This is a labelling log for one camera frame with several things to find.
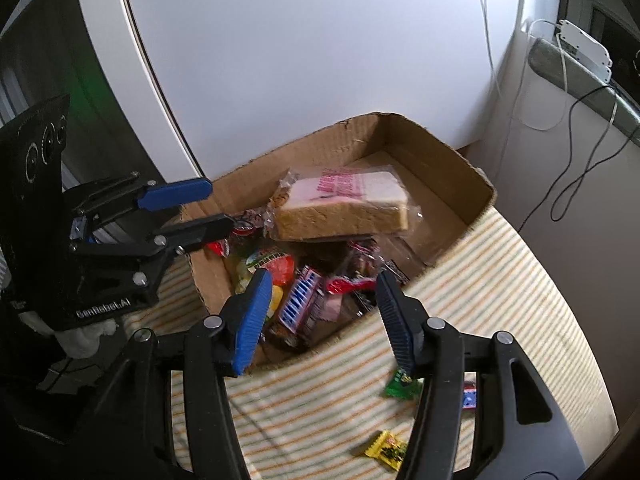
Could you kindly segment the green candy packet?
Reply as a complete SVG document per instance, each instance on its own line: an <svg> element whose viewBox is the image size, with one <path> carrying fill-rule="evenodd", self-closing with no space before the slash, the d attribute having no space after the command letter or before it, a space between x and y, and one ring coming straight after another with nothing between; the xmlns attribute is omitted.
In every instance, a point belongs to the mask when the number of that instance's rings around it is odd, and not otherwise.
<svg viewBox="0 0 640 480"><path fill-rule="evenodd" d="M413 379L404 370L398 368L384 388L384 394L400 400L418 400L423 389L424 380Z"/></svg>

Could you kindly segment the yellow candy packet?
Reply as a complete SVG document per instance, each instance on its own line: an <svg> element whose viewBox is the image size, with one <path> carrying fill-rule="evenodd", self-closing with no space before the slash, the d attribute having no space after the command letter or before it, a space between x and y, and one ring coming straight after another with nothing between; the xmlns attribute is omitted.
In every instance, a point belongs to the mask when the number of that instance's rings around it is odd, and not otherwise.
<svg viewBox="0 0 640 480"><path fill-rule="evenodd" d="M383 430L366 448L364 455L398 471L405 458L408 443L390 430Z"/></svg>

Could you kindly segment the Snickers bar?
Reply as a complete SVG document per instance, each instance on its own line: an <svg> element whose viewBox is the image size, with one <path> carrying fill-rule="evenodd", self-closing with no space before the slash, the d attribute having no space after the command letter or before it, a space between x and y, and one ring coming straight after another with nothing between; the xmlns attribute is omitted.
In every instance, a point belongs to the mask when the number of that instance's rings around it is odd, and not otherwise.
<svg viewBox="0 0 640 480"><path fill-rule="evenodd" d="M297 349L306 344L324 300L326 277L303 266L267 328L267 339L277 346Z"/></svg>

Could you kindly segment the packaged sliced bread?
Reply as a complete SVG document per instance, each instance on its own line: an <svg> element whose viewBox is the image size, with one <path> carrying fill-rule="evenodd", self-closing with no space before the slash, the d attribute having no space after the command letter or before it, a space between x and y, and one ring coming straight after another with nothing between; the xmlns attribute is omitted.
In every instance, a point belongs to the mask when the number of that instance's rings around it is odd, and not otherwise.
<svg viewBox="0 0 640 480"><path fill-rule="evenodd" d="M391 166L292 168L266 205L275 240L320 242L404 234L422 212Z"/></svg>

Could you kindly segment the red chocolate cake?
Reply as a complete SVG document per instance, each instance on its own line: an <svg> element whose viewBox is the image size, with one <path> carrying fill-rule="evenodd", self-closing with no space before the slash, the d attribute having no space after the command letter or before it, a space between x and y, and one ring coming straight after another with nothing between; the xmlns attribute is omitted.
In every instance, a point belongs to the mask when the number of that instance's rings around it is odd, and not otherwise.
<svg viewBox="0 0 640 480"><path fill-rule="evenodd" d="M363 315L373 310L378 302L375 299L376 280L381 271L388 271L399 284L405 285L409 278L401 268L386 259L380 246L373 238L352 240L347 244L346 256L324 282L324 292L340 294L354 306L352 312Z"/></svg>

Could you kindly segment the dark chocolate wafer bar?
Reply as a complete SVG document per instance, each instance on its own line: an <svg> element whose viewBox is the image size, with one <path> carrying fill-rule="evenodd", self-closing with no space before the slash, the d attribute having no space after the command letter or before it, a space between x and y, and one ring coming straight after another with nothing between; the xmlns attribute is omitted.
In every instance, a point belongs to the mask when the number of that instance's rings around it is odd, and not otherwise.
<svg viewBox="0 0 640 480"><path fill-rule="evenodd" d="M475 382L465 382L463 386L462 408L465 411L475 410L477 407L477 388Z"/></svg>

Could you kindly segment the pink candy packet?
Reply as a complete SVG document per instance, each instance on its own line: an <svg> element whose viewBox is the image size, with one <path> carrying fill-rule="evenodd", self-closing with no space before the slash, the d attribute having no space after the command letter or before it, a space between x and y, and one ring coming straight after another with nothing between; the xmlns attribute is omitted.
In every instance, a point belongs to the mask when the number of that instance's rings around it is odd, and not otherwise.
<svg viewBox="0 0 640 480"><path fill-rule="evenodd" d="M334 323L341 315L343 296L340 294L327 294L319 318L321 321Z"/></svg>

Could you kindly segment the white glove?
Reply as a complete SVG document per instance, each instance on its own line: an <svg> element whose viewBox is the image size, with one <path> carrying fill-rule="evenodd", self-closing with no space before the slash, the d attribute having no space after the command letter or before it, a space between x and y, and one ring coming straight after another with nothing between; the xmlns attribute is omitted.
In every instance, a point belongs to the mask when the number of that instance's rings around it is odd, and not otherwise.
<svg viewBox="0 0 640 480"><path fill-rule="evenodd" d="M113 336L117 330L117 322L109 320L56 332L38 316L36 312L22 312L18 318L32 330L43 336L53 336L66 356L74 360L89 359L98 352L102 336Z"/></svg>

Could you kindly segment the brown cardboard box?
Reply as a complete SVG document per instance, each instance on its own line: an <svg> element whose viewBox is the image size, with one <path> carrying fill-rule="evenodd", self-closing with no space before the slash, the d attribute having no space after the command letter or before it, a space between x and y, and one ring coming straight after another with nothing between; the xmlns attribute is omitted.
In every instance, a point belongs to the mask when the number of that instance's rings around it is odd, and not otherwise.
<svg viewBox="0 0 640 480"><path fill-rule="evenodd" d="M338 122L218 178L184 220L228 214L228 255L189 261L207 311L271 266L282 296L255 368L292 363L370 318L382 266L413 283L495 203L492 184L462 155L397 114Z"/></svg>

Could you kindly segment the grey windowsill mat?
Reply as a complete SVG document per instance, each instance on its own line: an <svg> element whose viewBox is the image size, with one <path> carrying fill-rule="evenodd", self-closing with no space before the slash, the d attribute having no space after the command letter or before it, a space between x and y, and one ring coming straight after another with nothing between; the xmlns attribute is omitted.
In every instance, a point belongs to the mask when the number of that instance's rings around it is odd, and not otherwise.
<svg viewBox="0 0 640 480"><path fill-rule="evenodd" d="M561 90L564 89L564 76L567 76L568 94L575 99L581 98L588 91L604 85L582 64L564 54L560 58L560 50L551 42L538 38L530 47L527 62L533 72ZM639 145L639 104L618 84L613 84L617 94L618 107L613 125L635 145Z"/></svg>

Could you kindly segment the white power strip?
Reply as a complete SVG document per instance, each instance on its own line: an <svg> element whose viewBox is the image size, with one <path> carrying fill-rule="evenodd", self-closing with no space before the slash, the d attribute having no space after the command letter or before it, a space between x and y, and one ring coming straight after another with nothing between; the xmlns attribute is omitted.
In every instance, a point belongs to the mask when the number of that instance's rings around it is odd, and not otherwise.
<svg viewBox="0 0 640 480"><path fill-rule="evenodd" d="M593 76L608 84L612 78L612 58L608 49L577 25L559 20L560 46Z"/></svg>

